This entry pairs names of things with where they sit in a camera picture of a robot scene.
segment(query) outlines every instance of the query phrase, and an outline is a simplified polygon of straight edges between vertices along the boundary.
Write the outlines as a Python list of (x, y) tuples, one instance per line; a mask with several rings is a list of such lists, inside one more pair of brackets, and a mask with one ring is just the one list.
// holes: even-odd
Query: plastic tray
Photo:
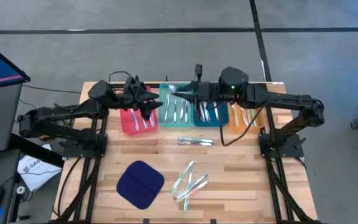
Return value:
[[(217, 107), (217, 109), (218, 109), (219, 119), (222, 119), (222, 126), (227, 125), (227, 123), (229, 122), (229, 115), (227, 114), (227, 104), (221, 103)], [(210, 121), (204, 122), (201, 119), (196, 119), (195, 118), (196, 111), (194, 111), (193, 112), (194, 125), (197, 127), (219, 127), (219, 120), (216, 118), (214, 105), (212, 103), (210, 103), (207, 106), (207, 110), (208, 110), (208, 116), (210, 117)]]
[[(164, 128), (183, 128), (193, 126), (193, 105), (188, 102), (188, 120), (185, 122), (185, 115), (183, 115), (183, 119), (180, 119), (180, 110), (182, 107), (182, 102), (184, 101), (182, 98), (171, 95), (171, 91), (169, 90), (169, 85), (175, 85), (176, 87), (182, 87), (188, 85), (188, 83), (161, 83), (160, 84), (160, 102), (163, 102), (163, 105), (158, 108), (158, 121), (161, 127)], [(169, 97), (170, 104), (168, 107), (167, 120), (165, 120), (165, 110), (167, 109), (167, 97)], [(177, 99), (177, 121), (173, 122), (173, 112), (174, 112), (174, 100)]]
[[(151, 88), (149, 86), (147, 86), (146, 88), (148, 91), (151, 91)], [(142, 134), (150, 131), (155, 131), (158, 128), (158, 119), (155, 110), (153, 110), (150, 119), (148, 121), (145, 120), (145, 124), (148, 126), (148, 128), (144, 126), (143, 118), (140, 115), (140, 110), (134, 111), (137, 124), (139, 126), (139, 130), (136, 130), (135, 128), (136, 122), (134, 120), (131, 109), (127, 111), (120, 109), (119, 113), (121, 115), (122, 132), (124, 132), (125, 134), (128, 135)]]
[[(254, 115), (256, 114), (258, 109), (256, 109), (256, 110), (242, 109), (244, 111), (244, 115), (245, 115), (245, 119), (246, 119), (246, 121), (244, 122), (244, 118), (242, 117), (241, 107), (239, 105), (237, 105), (237, 103), (235, 103), (233, 106), (234, 106), (234, 109), (236, 110), (238, 126), (236, 126), (236, 119), (234, 118), (234, 113), (231, 108), (231, 105), (228, 103), (227, 104), (227, 109), (229, 111), (228, 128), (234, 132), (243, 133), (246, 130), (246, 128), (248, 127), (249, 121), (254, 117)], [(252, 133), (259, 133), (261, 127), (263, 127), (263, 126), (264, 126), (263, 116), (261, 114), (259, 114), (259, 116), (256, 119), (256, 122), (254, 123), (254, 126), (251, 126), (251, 128), (249, 128), (248, 131), (252, 132)]]

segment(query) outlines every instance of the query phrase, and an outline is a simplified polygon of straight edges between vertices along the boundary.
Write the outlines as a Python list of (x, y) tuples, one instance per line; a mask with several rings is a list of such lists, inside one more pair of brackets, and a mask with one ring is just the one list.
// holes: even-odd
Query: gray concrete floor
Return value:
[[(358, 27), (356, 0), (258, 0), (262, 27)], [(0, 29), (122, 29), (155, 27), (253, 27), (246, 0), (0, 0)], [(272, 79), (287, 92), (324, 101), (326, 124), (301, 132), (319, 219), (358, 223), (358, 33), (264, 34)], [(185, 81), (196, 63), (204, 79), (226, 66), (263, 81), (254, 33), (0, 35), (0, 51), (32, 77), (30, 85), (80, 91), (84, 81), (127, 70), (144, 81)], [(76, 94), (24, 88), (34, 106), (75, 104)], [(20, 104), (17, 114), (30, 107)], [(59, 177), (37, 191), (20, 214), (23, 223), (46, 222)]]

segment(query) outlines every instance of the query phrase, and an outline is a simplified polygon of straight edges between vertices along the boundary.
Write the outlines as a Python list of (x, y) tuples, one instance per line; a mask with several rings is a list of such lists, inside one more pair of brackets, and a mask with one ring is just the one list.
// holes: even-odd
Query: white paper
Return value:
[[(42, 147), (48, 150), (52, 150), (49, 144), (45, 144)], [(50, 180), (53, 176), (60, 173), (61, 170), (62, 169), (57, 166), (50, 165), (46, 162), (42, 162), (39, 159), (30, 156), (24, 156), (23, 159), (19, 161), (19, 165), (17, 166), (17, 172), (21, 175), (23, 181), (25, 182), (29, 190), (32, 192), (38, 190), (41, 186), (43, 186), (44, 183), (48, 182), (48, 180)]]

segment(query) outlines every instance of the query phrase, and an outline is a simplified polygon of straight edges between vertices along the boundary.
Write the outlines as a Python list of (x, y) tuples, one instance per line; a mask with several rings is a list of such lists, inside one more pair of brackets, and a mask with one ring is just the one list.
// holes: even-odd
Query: butcher block tabletop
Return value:
[[(88, 98), (88, 90), (95, 82), (85, 82), (80, 103)], [(283, 83), (266, 83), (268, 91), (285, 93)], [(289, 110), (272, 109), (277, 128), (292, 120)], [(260, 155), (256, 132), (247, 133), (234, 144), (223, 147), (219, 137), (219, 128), (190, 127), (162, 128), (150, 133), (128, 136), (122, 132), (120, 113), (110, 110), (106, 134), (108, 145), (101, 159), (98, 176), (92, 223), (275, 223), (269, 178), (264, 158)], [(266, 113), (262, 112), (264, 124), (268, 129)], [(75, 120), (74, 128), (91, 126), (91, 120)], [(228, 142), (239, 133), (224, 128), (224, 138)], [(213, 147), (179, 146), (178, 138), (207, 138), (215, 140)], [(180, 173), (190, 161), (194, 164), (193, 179), (208, 174), (209, 183), (190, 198), (189, 210), (183, 210), (183, 202), (176, 203), (169, 194)], [(60, 179), (58, 193), (63, 181), (76, 158), (65, 162)], [(116, 190), (122, 173), (135, 161), (144, 161), (165, 178), (165, 183), (153, 201), (145, 210), (139, 210)], [(68, 178), (62, 198), (62, 211), (70, 204), (78, 192), (84, 159), (75, 166)], [(317, 219), (313, 198), (305, 168), (294, 158), (283, 158), (288, 189), (299, 206), (313, 219)], [(285, 204), (279, 194), (283, 219), (287, 219)], [(81, 219), (85, 218), (88, 193), (85, 195)]]

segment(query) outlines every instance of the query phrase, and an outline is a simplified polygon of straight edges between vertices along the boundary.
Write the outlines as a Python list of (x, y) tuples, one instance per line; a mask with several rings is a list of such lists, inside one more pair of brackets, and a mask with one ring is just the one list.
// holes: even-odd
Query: teal tray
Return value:
[[(188, 103), (188, 120), (187, 123), (185, 122), (185, 118), (183, 115), (183, 119), (180, 119), (180, 108), (182, 104), (182, 98), (176, 97), (171, 95), (171, 92), (169, 90), (169, 85), (175, 85), (176, 87), (182, 87), (188, 85), (187, 83), (161, 83), (160, 84), (160, 99), (159, 102), (162, 102), (163, 105), (158, 108), (158, 123), (161, 127), (164, 128), (185, 128), (194, 126), (193, 122), (193, 105), (191, 103)], [(168, 116), (167, 120), (165, 120), (165, 110), (167, 109), (166, 102), (167, 102), (167, 96), (170, 97), (170, 104), (168, 108)], [(174, 112), (174, 99), (177, 99), (177, 121), (176, 123), (173, 122), (173, 112)]]

